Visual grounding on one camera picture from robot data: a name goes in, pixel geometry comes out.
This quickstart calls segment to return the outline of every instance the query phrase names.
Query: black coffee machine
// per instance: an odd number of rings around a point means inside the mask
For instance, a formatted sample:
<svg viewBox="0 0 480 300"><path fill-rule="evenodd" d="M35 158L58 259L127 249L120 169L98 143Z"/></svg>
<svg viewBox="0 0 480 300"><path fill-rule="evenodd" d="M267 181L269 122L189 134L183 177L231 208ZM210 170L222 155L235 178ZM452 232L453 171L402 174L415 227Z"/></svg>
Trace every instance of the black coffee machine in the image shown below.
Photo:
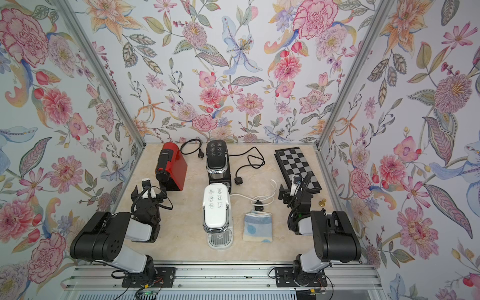
<svg viewBox="0 0 480 300"><path fill-rule="evenodd" d="M228 158L227 143L222 140L210 141L206 148L208 182L223 183L232 191L232 176Z"/></svg>

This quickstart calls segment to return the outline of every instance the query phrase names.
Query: white power cord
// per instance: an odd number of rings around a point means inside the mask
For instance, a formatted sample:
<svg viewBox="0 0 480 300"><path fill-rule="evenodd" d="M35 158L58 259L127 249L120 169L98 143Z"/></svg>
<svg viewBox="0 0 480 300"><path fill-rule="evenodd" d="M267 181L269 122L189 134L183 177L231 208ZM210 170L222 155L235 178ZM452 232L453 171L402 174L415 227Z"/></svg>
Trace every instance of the white power cord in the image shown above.
<svg viewBox="0 0 480 300"><path fill-rule="evenodd" d="M240 197L243 197L243 198L247 198L251 201L252 205L253 206L267 206L267 205L270 205L272 204L274 201L275 201L275 193L276 193L276 188L277 188L277 184L276 184L276 181L271 179L270 180L270 184L272 185L273 187L273 193L271 195L262 195L262 196L255 196L253 198L250 198L250 197L247 197L247 196L244 196L242 194L231 194L231 196L240 196ZM266 203L266 204L255 204L255 202L257 201L265 201L267 199L270 199L272 198L272 201L270 201L269 203Z"/></svg>

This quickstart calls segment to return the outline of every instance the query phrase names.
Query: cable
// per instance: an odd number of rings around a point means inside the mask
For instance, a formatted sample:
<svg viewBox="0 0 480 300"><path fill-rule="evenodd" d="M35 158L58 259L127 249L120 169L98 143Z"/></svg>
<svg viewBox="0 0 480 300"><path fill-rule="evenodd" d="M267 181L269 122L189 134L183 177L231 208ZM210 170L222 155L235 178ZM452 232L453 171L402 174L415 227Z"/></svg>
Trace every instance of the cable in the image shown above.
<svg viewBox="0 0 480 300"><path fill-rule="evenodd" d="M195 141L200 142L200 145L198 146L197 149L195 149L195 150L193 150L192 152L189 152L189 153L183 153L183 152L182 152L182 149L183 149L183 147L184 147L186 144L188 144L188 143L190 143L190 142L195 142ZM198 151L198 158L204 158L204 157L205 157L205 154L202 152L201 147L202 147L202 140L201 140L201 139L191 139L191 140L188 140L188 141L184 142L184 143L180 146L180 152L181 152L183 155L189 155L189 154L192 154L192 153L195 153L195 152Z"/></svg>
<svg viewBox="0 0 480 300"><path fill-rule="evenodd" d="M132 281L130 281L130 283L128 284L128 288L126 290L124 290L123 293L121 293L120 296L116 297L114 300L117 300L118 298L123 296L123 294L125 294L128 291L128 289L130 288L130 285L132 285Z"/></svg>
<svg viewBox="0 0 480 300"><path fill-rule="evenodd" d="M235 177L238 177L238 172L240 171L241 168L244 168L244 167L252 167L254 169L260 169L261 166L264 166L265 165L265 158L264 156L262 155L262 153L260 152L260 150L258 150L257 147L252 147L250 148L248 151L245 151L243 152L242 154L233 154L233 155L229 155L229 157L232 157L232 156L242 156L244 154L247 154L249 153L251 150L257 150L258 154L261 156L261 157L258 157L258 156L255 156L255 155L248 155L247 156L247 160L248 160L248 165L244 165L244 166L241 166L240 168L237 169L237 171L235 172ZM259 159L261 160L262 162L260 164L252 164L252 162L250 161L250 158L253 157L253 158L256 158L256 159Z"/></svg>
<svg viewBox="0 0 480 300"><path fill-rule="evenodd" d="M271 180L270 180L270 184L271 184L272 187L273 187L273 193L272 193L271 195L262 195L262 196L255 196L255 197L253 197L253 198L250 198L250 197L244 196L244 195L242 195L242 194L231 194L230 197L231 197L231 196L240 196L240 197L249 199L249 200L252 202L252 205L253 205L253 206L267 206L267 205L272 204L272 203L275 201L275 193L276 193L276 188L277 188L277 184L276 184L276 181L275 181L275 180L271 179ZM265 200L270 199L270 198L272 198L272 201L270 201L269 203L266 203L266 204L255 204L255 202L257 202L257 200L258 200L258 201L265 201Z"/></svg>

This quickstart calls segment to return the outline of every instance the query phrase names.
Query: red coffee machine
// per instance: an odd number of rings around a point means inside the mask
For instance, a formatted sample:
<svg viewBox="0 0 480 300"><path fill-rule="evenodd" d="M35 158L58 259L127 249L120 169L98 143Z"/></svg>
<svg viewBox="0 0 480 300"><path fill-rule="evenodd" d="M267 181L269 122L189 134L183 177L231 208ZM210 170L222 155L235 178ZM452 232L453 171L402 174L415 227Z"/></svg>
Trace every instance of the red coffee machine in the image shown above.
<svg viewBox="0 0 480 300"><path fill-rule="evenodd" d="M168 142L163 144L155 168L155 177L167 191L182 191L187 174L187 162L178 146Z"/></svg>

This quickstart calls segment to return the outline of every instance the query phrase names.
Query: folding chess box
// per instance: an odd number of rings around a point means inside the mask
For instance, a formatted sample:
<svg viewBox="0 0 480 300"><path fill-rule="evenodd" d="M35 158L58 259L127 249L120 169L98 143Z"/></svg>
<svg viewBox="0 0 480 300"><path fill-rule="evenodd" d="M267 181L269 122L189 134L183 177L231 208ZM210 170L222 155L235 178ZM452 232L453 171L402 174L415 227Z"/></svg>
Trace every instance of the folding chess box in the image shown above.
<svg viewBox="0 0 480 300"><path fill-rule="evenodd" d="M275 158L289 189L291 189L292 185L291 175L300 175L304 178L307 172L312 171L312 168L299 147L276 150ZM308 184L307 188L310 194L317 194L322 189L315 174L313 174L312 181Z"/></svg>

